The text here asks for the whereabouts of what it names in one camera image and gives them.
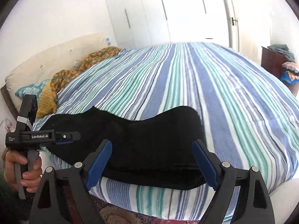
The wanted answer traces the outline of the green sleeve forearm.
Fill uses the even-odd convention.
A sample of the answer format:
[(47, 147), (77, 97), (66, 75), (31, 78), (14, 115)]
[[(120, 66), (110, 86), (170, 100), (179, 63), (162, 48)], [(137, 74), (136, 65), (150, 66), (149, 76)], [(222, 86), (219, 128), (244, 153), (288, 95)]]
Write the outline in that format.
[(4, 180), (4, 170), (1, 170), (1, 223), (20, 223), (22, 215), (20, 199)]

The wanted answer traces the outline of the person's left hand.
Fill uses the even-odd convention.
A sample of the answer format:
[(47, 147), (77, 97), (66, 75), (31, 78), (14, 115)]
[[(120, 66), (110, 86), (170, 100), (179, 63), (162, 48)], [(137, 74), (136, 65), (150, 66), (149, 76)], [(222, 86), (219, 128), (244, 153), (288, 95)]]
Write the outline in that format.
[[(9, 151), (5, 157), (4, 180), (8, 186), (13, 190), (18, 190), (18, 184), (15, 177), (14, 163), (21, 165), (27, 164), (28, 160), (17, 151)], [(38, 156), (30, 171), (26, 171), (22, 175), (20, 184), (26, 187), (27, 192), (35, 193), (41, 180), (42, 168), (41, 158)]]

